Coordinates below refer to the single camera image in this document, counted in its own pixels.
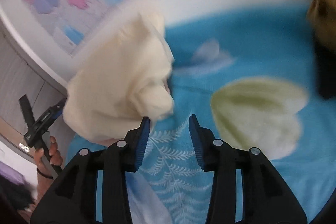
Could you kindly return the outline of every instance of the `white leaf pattern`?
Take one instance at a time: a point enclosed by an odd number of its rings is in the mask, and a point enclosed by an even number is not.
[[[151,132],[144,158],[148,158],[150,162],[150,159],[156,157],[156,161],[140,170],[147,174],[149,184],[162,197],[174,224],[203,224],[209,198],[198,200],[194,197],[204,196],[205,191],[211,189],[212,183],[194,184],[191,178],[202,170],[195,164],[192,165],[194,168],[185,166],[189,164],[187,160],[194,157],[194,151],[183,151],[174,145],[181,136],[189,135],[188,123],[189,116],[176,130]]]

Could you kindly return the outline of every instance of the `black wristband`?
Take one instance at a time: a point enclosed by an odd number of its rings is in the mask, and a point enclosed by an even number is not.
[[[46,179],[54,179],[52,176],[43,174],[38,168],[37,168],[37,173],[39,173],[41,176],[43,176]]]

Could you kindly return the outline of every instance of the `white fabric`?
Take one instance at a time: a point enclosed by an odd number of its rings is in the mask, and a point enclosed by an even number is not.
[[[138,128],[143,116],[153,125],[172,112],[165,81],[173,56],[164,30],[160,15],[139,15],[90,56],[67,88],[63,117],[75,132],[109,145]]]

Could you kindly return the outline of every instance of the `human hand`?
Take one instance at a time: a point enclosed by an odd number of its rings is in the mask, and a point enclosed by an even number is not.
[[[61,153],[57,150],[58,145],[56,143],[56,139],[53,136],[50,136],[51,147],[49,149],[49,155],[51,157],[50,164],[61,166],[63,163],[63,158],[61,157]],[[34,161],[37,165],[37,168],[40,170],[41,173],[47,176],[51,176],[50,171],[44,166],[42,163],[41,158],[44,156],[43,148],[36,150],[34,154]]]

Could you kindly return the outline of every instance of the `purple cloth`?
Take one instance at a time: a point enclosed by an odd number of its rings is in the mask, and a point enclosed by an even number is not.
[[[25,177],[12,167],[0,161],[0,175],[16,185],[25,184]]]

